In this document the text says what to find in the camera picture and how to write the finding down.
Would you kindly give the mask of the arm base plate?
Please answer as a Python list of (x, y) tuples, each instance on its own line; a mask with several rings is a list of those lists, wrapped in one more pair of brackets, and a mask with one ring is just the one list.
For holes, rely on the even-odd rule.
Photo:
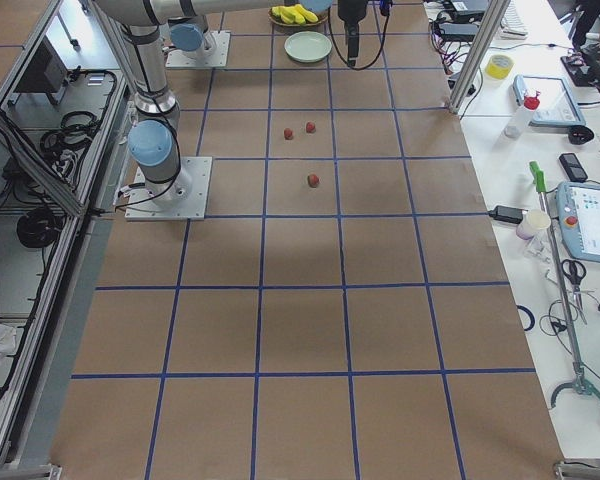
[(173, 184), (146, 182), (141, 168), (134, 181), (144, 186), (130, 192), (124, 216), (127, 221), (203, 220), (208, 202), (213, 159), (183, 157), (181, 171)]
[(231, 34), (229, 31), (208, 30), (197, 27), (172, 28), (173, 48), (169, 51), (168, 69), (224, 68), (228, 60)]

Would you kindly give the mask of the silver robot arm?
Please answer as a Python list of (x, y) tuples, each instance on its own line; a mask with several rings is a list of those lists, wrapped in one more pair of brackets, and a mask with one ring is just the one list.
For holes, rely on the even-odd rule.
[(160, 27), (171, 24), (171, 39), (180, 50), (197, 51), (207, 38), (210, 13), (293, 6), (293, 1), (98, 1), (98, 8), (119, 29), (135, 87), (138, 123), (128, 136), (128, 150), (139, 165), (149, 198), (166, 203), (188, 185), (176, 129), (178, 100), (171, 90)]
[[(332, 1), (271, 1), (271, 18), (285, 25), (299, 27), (317, 25), (321, 18), (331, 24), (330, 8)], [(195, 13), (187, 13), (170, 20), (170, 34), (173, 44), (183, 52), (203, 51), (210, 45), (207, 37), (206, 17), (198, 7)], [(337, 15), (344, 24), (347, 56), (341, 60), (350, 68), (356, 69), (359, 55), (359, 23), (366, 17), (367, 1), (337, 1)], [(332, 50), (333, 40), (308, 31), (300, 31), (285, 41), (287, 55), (301, 63), (314, 63), (326, 58)]]

